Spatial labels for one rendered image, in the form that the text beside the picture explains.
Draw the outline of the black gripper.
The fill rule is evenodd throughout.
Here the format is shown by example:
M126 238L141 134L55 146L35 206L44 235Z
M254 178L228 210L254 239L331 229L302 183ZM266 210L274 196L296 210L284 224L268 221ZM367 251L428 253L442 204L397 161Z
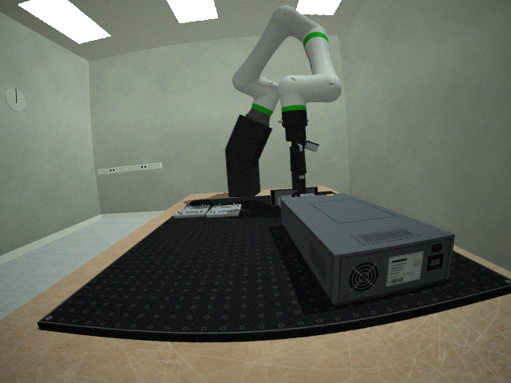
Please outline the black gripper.
M285 133L286 141L291 141L292 146L291 147L292 150L290 150L290 159L292 157L291 162L292 190L298 190L298 194L304 194L306 193L305 173L307 173L307 169L304 145L301 145L301 140L306 140L306 128L304 126L287 127L285 128Z

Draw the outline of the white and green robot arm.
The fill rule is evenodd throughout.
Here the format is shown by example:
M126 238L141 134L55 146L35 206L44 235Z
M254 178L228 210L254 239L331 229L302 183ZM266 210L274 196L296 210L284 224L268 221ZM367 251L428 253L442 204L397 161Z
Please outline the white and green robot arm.
M312 76L291 75L276 84L260 74L289 36L303 43ZM238 91L254 98L246 117L268 127L279 99L282 120L278 123L282 123L284 128L306 127L309 121L307 103L329 103L337 100L342 92L342 84L332 65L325 29L288 5L279 6L274 11L255 48L234 74L232 84Z

